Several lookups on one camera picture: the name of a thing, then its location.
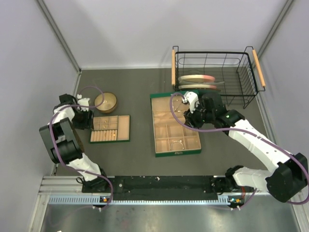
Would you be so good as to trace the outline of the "green jewelry box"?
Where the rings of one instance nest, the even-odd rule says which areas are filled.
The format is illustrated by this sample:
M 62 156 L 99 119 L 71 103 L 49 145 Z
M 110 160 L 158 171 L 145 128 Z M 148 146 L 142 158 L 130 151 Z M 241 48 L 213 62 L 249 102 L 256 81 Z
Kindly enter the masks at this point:
M 171 113 L 173 111 L 178 120 L 184 123 L 183 113 L 189 107 L 183 104 L 181 96 L 171 98 L 171 95 L 171 92 L 150 95 L 155 156 L 199 154 L 202 150 L 199 133 L 183 127 Z

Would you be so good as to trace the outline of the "green jewelry tray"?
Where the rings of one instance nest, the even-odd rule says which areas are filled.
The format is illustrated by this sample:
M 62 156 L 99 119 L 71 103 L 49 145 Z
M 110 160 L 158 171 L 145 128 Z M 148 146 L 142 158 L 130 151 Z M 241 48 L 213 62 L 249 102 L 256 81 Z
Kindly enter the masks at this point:
M 116 143 L 130 141 L 130 115 L 97 116 L 93 119 L 90 143 Z

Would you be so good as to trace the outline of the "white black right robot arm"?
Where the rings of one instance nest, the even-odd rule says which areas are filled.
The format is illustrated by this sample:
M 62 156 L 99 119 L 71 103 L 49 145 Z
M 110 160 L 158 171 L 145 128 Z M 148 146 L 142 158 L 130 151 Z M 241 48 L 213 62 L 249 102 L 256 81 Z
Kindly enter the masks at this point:
M 266 167 L 265 170 L 255 170 L 239 165 L 228 169 L 225 175 L 232 185 L 268 192 L 282 203 L 308 185 L 307 158 L 301 153 L 292 155 L 276 146 L 241 113 L 228 110 L 218 93 L 198 95 L 188 91 L 184 94 L 183 103 L 189 105 L 184 113 L 187 126 L 198 130 L 204 124 L 212 124 L 243 145 Z

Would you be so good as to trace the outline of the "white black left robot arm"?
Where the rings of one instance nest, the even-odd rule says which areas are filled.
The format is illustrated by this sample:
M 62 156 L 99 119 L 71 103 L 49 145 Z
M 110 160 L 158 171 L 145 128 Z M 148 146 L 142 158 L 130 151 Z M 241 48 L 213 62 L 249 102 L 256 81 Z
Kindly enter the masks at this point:
M 39 129 L 40 136 L 51 161 L 64 164 L 77 170 L 82 177 L 76 181 L 82 184 L 82 192 L 105 192 L 110 185 L 105 180 L 104 170 L 92 162 L 85 154 L 79 130 L 93 129 L 94 112 L 89 109 L 89 98 L 63 94 L 59 96 L 60 104 L 53 109 L 52 122 Z

